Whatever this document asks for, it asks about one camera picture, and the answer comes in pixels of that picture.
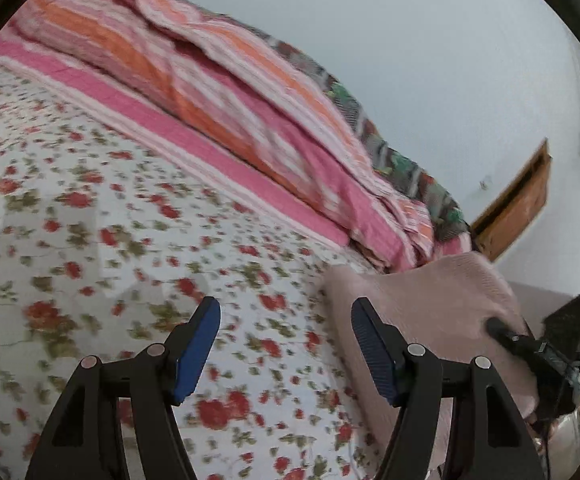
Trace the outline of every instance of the pink stripe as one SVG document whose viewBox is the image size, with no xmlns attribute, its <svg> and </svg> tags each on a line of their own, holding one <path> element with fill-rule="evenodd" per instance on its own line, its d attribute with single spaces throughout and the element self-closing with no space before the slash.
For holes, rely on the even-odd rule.
<svg viewBox="0 0 580 480">
<path fill-rule="evenodd" d="M 91 73 L 70 67 L 55 57 L 25 50 L 20 44 L 5 41 L 2 38 L 0 38 L 0 56 L 16 60 L 57 82 L 79 90 L 201 159 L 214 170 L 220 171 L 227 180 L 234 181 L 255 193 L 259 198 L 295 222 L 340 246 L 347 244 L 347 235 L 334 222 L 319 215 L 268 177 L 218 149 L 211 141 L 184 126 L 165 112 L 147 107 L 140 101 L 107 85 L 102 79 Z"/>
</svg>

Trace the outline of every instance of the pink towel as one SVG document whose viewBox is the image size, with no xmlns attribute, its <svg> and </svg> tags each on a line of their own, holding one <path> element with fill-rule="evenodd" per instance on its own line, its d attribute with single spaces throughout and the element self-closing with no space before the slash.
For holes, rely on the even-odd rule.
<svg viewBox="0 0 580 480">
<path fill-rule="evenodd" d="M 485 332 L 484 322 L 497 316 L 526 333 L 512 290 L 486 258 L 478 253 L 448 256 L 399 274 L 356 274 L 351 267 L 332 267 L 325 277 L 339 349 L 349 369 L 365 420 L 384 449 L 399 413 L 381 397 L 356 342 L 350 311 L 366 296 L 381 319 L 393 324 L 407 342 L 418 342 L 437 357 L 470 362 L 485 355 L 515 399 L 523 417 L 538 401 L 536 380 L 528 366 L 510 355 Z M 443 399 L 430 467 L 446 458 L 452 400 Z"/>
</svg>

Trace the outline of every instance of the striped blanket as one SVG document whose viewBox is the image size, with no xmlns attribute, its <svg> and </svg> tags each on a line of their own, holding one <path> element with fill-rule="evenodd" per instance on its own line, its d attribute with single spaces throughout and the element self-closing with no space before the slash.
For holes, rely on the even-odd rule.
<svg viewBox="0 0 580 480">
<path fill-rule="evenodd" d="M 256 35 L 177 0 L 29 0 L 26 38 L 84 60 L 223 145 L 405 270 L 462 252 L 435 241 L 425 205 L 396 191 L 314 81 Z"/>
</svg>

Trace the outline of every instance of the bed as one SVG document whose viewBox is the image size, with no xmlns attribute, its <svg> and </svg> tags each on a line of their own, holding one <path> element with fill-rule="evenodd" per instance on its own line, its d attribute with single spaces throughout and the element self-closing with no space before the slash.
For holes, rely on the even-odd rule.
<svg viewBox="0 0 580 480">
<path fill-rule="evenodd" d="M 73 4 L 92 14 L 58 17 Z M 57 23 L 124 23 L 135 56 L 120 66 L 109 43 L 67 41 Z M 374 475 L 321 276 L 412 268 L 469 237 L 448 193 L 345 113 L 362 108 L 334 78 L 262 35 L 179 0 L 30 0 L 0 33 L 3 478 L 25 476 L 79 359 L 163 341 L 204 295 L 221 328 L 175 409 L 198 478 Z M 195 63 L 187 78 L 141 50 L 170 47 Z"/>
</svg>

